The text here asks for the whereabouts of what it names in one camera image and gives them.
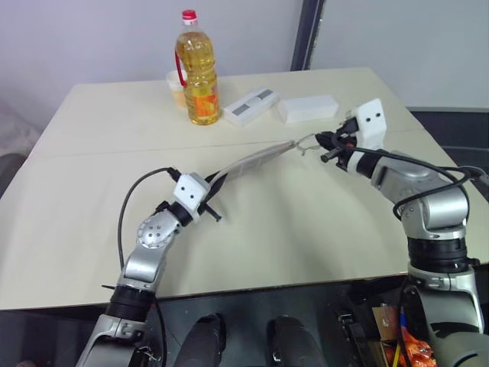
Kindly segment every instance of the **orange label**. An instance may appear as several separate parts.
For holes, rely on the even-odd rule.
[[[199,117],[212,116],[217,113],[217,94],[193,97],[196,101],[196,115]]]

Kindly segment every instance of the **small container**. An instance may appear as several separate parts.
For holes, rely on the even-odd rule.
[[[182,70],[182,76],[186,79],[185,70]],[[183,86],[180,83],[177,70],[170,71],[167,74],[167,84],[171,89],[176,105],[181,109],[186,109],[185,93],[183,92]]]

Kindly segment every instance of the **yellow oil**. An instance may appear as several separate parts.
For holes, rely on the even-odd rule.
[[[182,33],[176,40],[176,53],[187,75],[184,92],[190,119],[197,125],[216,122],[221,111],[211,40],[199,31]]]

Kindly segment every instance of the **red bottle cap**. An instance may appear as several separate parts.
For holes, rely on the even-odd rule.
[[[197,13],[193,9],[187,9],[182,11],[182,19],[184,21],[192,21],[194,19],[197,19]]]

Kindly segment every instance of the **black cable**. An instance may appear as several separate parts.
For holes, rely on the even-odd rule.
[[[125,195],[124,202],[122,203],[121,212],[119,213],[119,221],[117,224],[117,248],[118,248],[118,253],[119,253],[119,263],[121,265],[121,270],[124,267],[124,252],[122,250],[122,220],[124,219],[125,207],[128,205],[129,198],[131,197],[131,194],[134,191],[134,189],[143,180],[147,179],[149,176],[153,176],[154,174],[159,174],[160,172],[166,172],[169,170],[172,170],[172,168],[171,167],[158,168],[157,170],[148,172],[144,176],[139,177],[138,180],[132,184],[128,193],[126,193],[126,195]]]
[[[134,189],[144,180],[146,180],[148,177],[153,176],[155,174],[159,174],[160,172],[169,172],[170,176],[174,180],[178,180],[178,177],[180,176],[180,172],[175,170],[172,167],[163,167],[163,168],[158,168],[157,170],[148,172],[147,174],[139,177],[136,182],[134,182],[129,189],[128,193],[126,193],[124,202],[122,203],[122,208],[121,212],[119,213],[119,220],[117,224],[117,247],[118,247],[118,255],[119,255],[119,262],[121,266],[121,270],[124,267],[124,252],[122,250],[122,221],[124,219],[124,213],[125,213],[125,208],[128,205],[129,198],[132,195],[132,192]],[[163,319],[163,314],[161,313],[160,309],[160,304],[158,303],[158,300],[155,296],[154,298],[154,306],[156,307],[157,315],[158,315],[158,320],[160,321],[160,331],[161,331],[161,366],[164,367],[167,365],[167,332],[165,328],[165,322]]]
[[[399,220],[401,220],[401,216],[400,216],[400,214],[398,212],[398,209],[399,209],[400,206],[402,206],[402,205],[404,205],[404,204],[406,204],[406,203],[408,203],[408,202],[410,202],[412,200],[416,200],[416,199],[419,199],[421,197],[425,197],[425,196],[428,196],[428,195],[431,195],[431,194],[434,194],[434,193],[439,193],[439,192],[442,192],[442,191],[445,191],[445,190],[449,190],[449,189],[452,189],[453,187],[460,187],[460,190],[462,191],[462,193],[465,196],[465,199],[467,200],[467,203],[468,203],[467,220],[468,220],[468,216],[469,216],[469,212],[470,212],[469,198],[468,198],[468,195],[467,195],[467,191],[462,186],[462,184],[464,182],[466,182],[470,178],[470,175],[469,176],[467,175],[467,171],[466,170],[461,169],[461,168],[456,168],[456,167],[449,168],[452,171],[459,171],[459,172],[463,172],[464,173],[463,178],[459,180],[455,176],[453,176],[452,174],[450,174],[443,167],[438,167],[438,166],[435,166],[434,164],[430,164],[430,163],[425,162],[425,161],[420,161],[420,160],[415,159],[415,158],[405,157],[403,155],[393,154],[393,153],[389,153],[389,152],[386,152],[386,151],[373,151],[371,149],[350,147],[350,146],[344,145],[344,144],[342,144],[341,142],[338,141],[338,134],[337,133],[334,133],[332,135],[331,142],[333,143],[333,145],[335,147],[340,148],[340,149],[343,149],[345,151],[358,151],[358,152],[361,152],[361,153],[368,153],[368,154],[373,154],[373,155],[377,155],[377,156],[381,156],[381,157],[395,159],[397,161],[404,161],[404,162],[407,162],[407,163],[417,164],[419,166],[423,166],[423,167],[429,168],[429,169],[431,169],[431,170],[433,170],[435,172],[438,172],[439,174],[442,174],[443,176],[447,177],[448,179],[450,179],[452,181],[452,183],[449,183],[449,184],[447,184],[445,186],[437,187],[437,188],[432,189],[432,190],[427,190],[427,191],[425,191],[423,193],[418,193],[417,195],[409,196],[406,199],[403,199],[400,202],[396,203],[394,205],[394,207],[393,207],[393,214]]]
[[[161,312],[160,304],[158,299],[154,298],[154,306],[156,307],[156,312],[158,314],[158,320],[160,321],[160,331],[161,331],[161,367],[167,365],[167,331],[165,328],[165,322],[163,319],[163,313]]]
[[[401,307],[403,304],[404,290],[406,289],[409,281],[408,275],[404,278],[403,285],[400,288],[399,303],[397,305],[397,342],[400,344],[401,351],[403,352],[404,360],[406,361],[406,367],[412,367],[410,357],[407,354],[406,343],[404,342],[403,331],[401,329]]]
[[[445,170],[451,170],[451,171],[459,171],[458,169],[456,168],[452,168],[452,167],[444,167]],[[392,211],[394,213],[394,215],[400,219],[400,214],[399,214],[399,208],[408,203],[409,201],[413,201],[413,200],[416,200],[416,199],[419,199],[421,197],[425,197],[425,196],[428,196],[428,195],[433,195],[434,193],[441,193],[442,191],[445,191],[445,190],[450,190],[454,187],[462,187],[462,184],[464,184],[465,182],[467,182],[468,180],[470,179],[470,174],[469,173],[464,173],[464,176],[463,178],[461,178],[460,180],[457,180],[456,182],[454,183],[450,183],[448,185],[445,185],[445,186],[441,186],[441,187],[437,187],[435,189],[431,189],[431,190],[427,190],[427,191],[423,191],[422,193],[418,193],[416,195],[412,195],[412,196],[409,196],[407,197],[406,199],[402,199],[401,201],[398,201],[394,207],[392,208]]]
[[[212,178],[214,178],[214,176],[217,174],[211,174],[210,176],[208,176],[206,178],[206,181],[209,179],[209,181],[207,182],[210,182],[212,180]],[[215,183],[212,184],[209,192],[207,193],[206,197],[204,198],[204,200],[202,200],[202,203],[207,203],[209,200],[211,200],[222,188],[222,186],[224,185],[224,181],[226,180],[226,177],[228,175],[227,174],[224,174],[222,175],[220,178],[218,178]]]

